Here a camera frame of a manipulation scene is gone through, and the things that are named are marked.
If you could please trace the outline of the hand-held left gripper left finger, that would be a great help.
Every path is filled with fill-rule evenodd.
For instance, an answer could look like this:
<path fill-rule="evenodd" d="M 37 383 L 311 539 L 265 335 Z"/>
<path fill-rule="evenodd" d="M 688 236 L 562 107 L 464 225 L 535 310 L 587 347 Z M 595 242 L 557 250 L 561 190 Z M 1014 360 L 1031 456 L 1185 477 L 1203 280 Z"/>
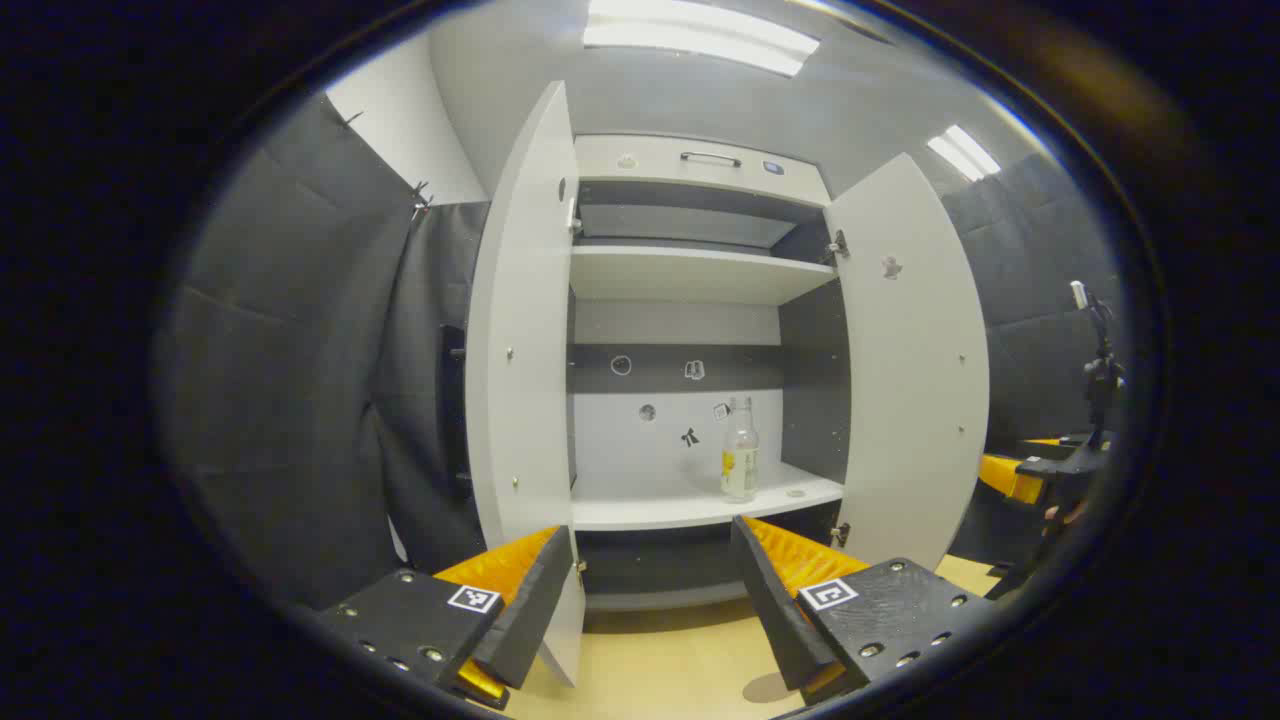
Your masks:
<path fill-rule="evenodd" d="M 547 527 L 433 575 L 397 569 L 317 620 L 343 646 L 421 685 L 503 710 L 572 569 L 570 529 Z"/>

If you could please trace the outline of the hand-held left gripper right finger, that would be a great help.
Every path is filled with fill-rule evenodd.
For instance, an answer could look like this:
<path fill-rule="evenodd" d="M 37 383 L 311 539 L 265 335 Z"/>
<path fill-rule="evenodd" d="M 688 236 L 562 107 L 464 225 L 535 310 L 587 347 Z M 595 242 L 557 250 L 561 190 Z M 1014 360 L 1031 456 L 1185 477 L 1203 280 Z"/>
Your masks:
<path fill-rule="evenodd" d="M 996 610 L 909 559 L 869 565 L 755 518 L 730 523 L 730 553 L 785 687 L 808 706 L 973 637 Z"/>

